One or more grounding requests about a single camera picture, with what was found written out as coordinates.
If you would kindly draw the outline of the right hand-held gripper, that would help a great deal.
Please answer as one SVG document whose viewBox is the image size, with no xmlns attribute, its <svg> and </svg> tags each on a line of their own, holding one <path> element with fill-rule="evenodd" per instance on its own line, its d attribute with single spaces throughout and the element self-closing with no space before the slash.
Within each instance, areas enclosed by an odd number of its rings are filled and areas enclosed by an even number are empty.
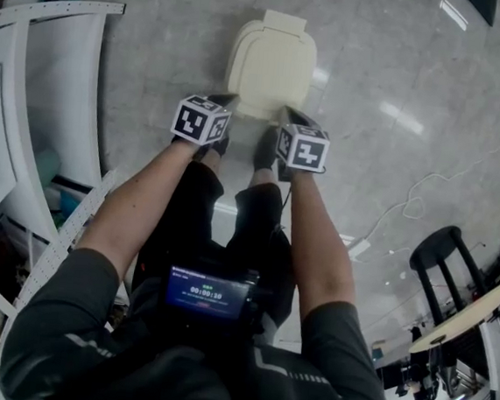
<svg viewBox="0 0 500 400">
<path fill-rule="evenodd" d="M 329 140 L 327 132 L 314 119 L 284 106 L 278 119 L 278 180 L 291 182 L 295 170 L 323 173 Z"/>
</svg>

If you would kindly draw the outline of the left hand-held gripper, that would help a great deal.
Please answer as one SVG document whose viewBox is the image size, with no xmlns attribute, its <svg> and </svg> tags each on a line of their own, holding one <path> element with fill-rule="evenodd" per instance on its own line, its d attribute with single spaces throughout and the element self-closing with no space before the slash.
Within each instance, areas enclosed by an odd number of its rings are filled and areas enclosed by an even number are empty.
<svg viewBox="0 0 500 400">
<path fill-rule="evenodd" d="M 220 142 L 239 99 L 237 94 L 190 95 L 180 101 L 171 132 L 198 146 Z"/>
</svg>

